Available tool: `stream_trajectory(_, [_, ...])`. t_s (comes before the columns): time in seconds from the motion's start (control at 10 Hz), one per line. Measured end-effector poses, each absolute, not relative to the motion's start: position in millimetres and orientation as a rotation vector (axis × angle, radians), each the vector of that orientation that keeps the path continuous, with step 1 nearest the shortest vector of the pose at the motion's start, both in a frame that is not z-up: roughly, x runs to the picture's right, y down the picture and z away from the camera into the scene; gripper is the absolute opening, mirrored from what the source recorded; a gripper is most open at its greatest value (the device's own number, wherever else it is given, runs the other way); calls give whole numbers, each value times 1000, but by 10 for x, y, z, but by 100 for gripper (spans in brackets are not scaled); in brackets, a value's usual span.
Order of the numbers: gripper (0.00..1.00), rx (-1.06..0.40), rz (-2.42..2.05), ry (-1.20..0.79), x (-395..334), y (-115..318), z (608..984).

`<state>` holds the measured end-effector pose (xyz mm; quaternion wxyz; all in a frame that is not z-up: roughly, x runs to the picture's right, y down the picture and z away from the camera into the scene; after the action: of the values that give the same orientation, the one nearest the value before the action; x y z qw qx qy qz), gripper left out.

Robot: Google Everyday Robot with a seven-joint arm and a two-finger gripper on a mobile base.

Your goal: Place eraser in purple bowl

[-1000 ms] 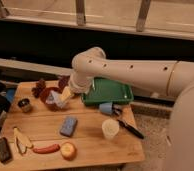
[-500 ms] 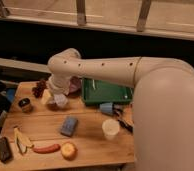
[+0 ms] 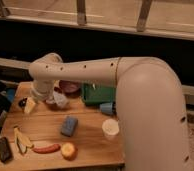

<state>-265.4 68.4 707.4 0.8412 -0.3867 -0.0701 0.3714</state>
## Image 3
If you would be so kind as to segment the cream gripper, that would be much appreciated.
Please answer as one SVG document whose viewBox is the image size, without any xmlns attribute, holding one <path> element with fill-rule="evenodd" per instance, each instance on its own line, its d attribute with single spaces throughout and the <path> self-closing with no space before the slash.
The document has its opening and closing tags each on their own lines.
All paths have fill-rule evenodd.
<svg viewBox="0 0 194 171">
<path fill-rule="evenodd" d="M 53 81 L 34 80 L 31 85 L 31 96 L 33 98 L 27 98 L 24 113 L 30 114 L 36 106 L 36 101 L 46 100 L 52 94 L 53 86 Z"/>
</svg>

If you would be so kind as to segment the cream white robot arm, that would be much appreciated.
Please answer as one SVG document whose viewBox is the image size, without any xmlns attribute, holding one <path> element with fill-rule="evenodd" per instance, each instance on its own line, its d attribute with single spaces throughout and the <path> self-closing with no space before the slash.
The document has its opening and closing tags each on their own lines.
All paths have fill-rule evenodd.
<svg viewBox="0 0 194 171">
<path fill-rule="evenodd" d="M 125 171 L 191 171 L 186 103 L 171 67 L 155 57 L 117 57 L 64 63 L 50 53 L 29 65 L 31 94 L 45 100 L 53 82 L 114 87 Z"/>
</svg>

